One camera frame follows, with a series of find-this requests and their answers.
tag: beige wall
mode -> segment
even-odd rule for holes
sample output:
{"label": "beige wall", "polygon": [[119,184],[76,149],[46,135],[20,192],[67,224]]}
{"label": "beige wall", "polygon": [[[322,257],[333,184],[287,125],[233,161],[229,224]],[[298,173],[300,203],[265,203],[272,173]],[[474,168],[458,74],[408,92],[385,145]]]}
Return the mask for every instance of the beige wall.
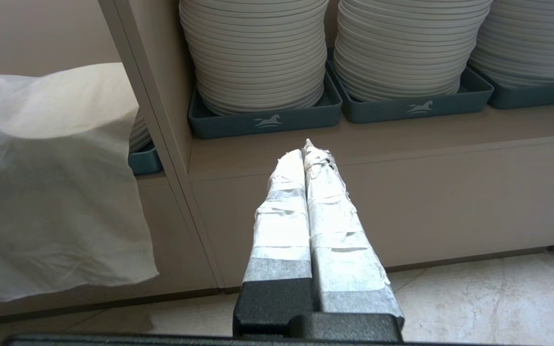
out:
{"label": "beige wall", "polygon": [[0,0],[0,74],[118,61],[97,0]]}

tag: beige shelf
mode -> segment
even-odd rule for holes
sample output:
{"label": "beige shelf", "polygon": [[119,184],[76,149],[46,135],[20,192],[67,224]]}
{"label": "beige shelf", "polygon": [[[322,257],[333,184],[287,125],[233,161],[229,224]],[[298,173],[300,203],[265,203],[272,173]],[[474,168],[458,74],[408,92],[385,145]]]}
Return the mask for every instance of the beige shelf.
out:
{"label": "beige shelf", "polygon": [[193,141],[192,181],[271,173],[310,138],[339,166],[554,142],[554,105]]}
{"label": "beige shelf", "polygon": [[165,176],[165,172],[161,171],[154,174],[138,175],[136,177],[136,182],[139,187],[156,186],[168,184],[168,179]]}

